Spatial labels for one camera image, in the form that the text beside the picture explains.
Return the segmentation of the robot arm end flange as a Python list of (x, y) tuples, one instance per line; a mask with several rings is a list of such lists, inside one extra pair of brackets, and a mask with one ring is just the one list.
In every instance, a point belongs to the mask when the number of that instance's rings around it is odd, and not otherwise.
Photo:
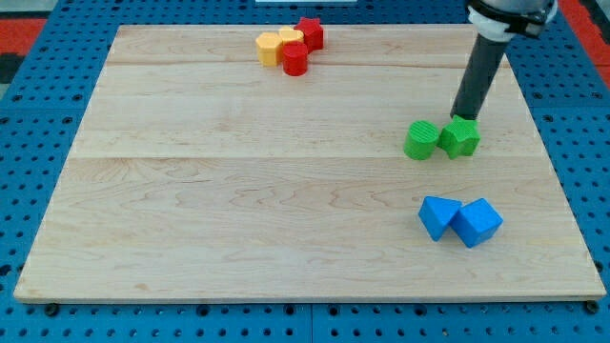
[(554, 19), (558, 0), (466, 0), (468, 20), (484, 38), (508, 43), (516, 35), (538, 38)]

